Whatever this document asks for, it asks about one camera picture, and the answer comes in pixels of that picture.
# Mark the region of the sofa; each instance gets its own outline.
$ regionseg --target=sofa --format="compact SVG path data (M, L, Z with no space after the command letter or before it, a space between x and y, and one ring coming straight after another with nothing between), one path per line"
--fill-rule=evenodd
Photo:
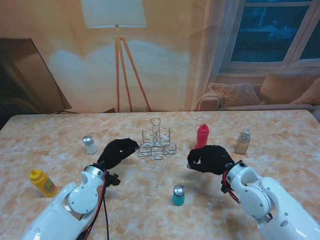
M253 85L258 98L265 104L223 107L223 98L207 92L196 103L195 111L265 111L307 110L320 122L320 105L289 104L298 99L316 79L320 72L271 73L261 85Z

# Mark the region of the red cap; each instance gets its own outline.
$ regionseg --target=red cap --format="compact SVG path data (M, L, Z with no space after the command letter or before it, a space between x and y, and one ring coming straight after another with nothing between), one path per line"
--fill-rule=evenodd
M202 125L199 127L198 131L199 131L200 133L202 133L202 134L207 134L207 133L209 133L209 127L208 127L206 124L202 124Z

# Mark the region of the table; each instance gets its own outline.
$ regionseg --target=table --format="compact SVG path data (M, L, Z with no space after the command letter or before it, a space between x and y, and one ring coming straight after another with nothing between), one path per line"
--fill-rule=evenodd
M305 110L19 115L0 131L0 239L20 239L52 201L29 182L31 168L45 171L59 187L80 183L81 171L108 142L141 143L141 130L155 116L171 128L177 154L152 160L135 153L112 169L121 183L106 191L110 239L262 239L254 219L220 191L221 176L186 168L203 123L210 128L208 144L225 147L235 161L277 179L320 222L320 125ZM248 128L246 155L233 154L239 133ZM95 155L85 153L85 135L96 141ZM186 191L180 207L172 204L176 184ZM89 239L106 239L103 211Z

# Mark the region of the floor lamp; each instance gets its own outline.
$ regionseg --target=floor lamp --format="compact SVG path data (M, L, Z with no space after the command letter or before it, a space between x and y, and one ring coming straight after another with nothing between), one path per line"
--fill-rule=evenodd
M122 43L130 60L139 88L143 95L147 110L151 108L140 81L140 77L124 36L120 34L120 28L145 28L147 22L141 0L81 0L85 26L87 28L115 28L117 36L114 38L115 50L115 75L116 75L116 112L120 111L119 90L119 55L123 71L124 85L130 107L133 112L127 72L125 67Z

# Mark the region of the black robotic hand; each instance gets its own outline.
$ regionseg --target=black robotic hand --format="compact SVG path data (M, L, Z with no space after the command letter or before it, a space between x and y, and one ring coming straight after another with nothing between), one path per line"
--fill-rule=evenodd
M137 149L139 149L139 145L130 138L115 139L104 148L96 163L104 170L112 169Z
M235 162L222 146L206 145L193 149L187 157L191 169L202 173L221 175L227 169L226 164Z

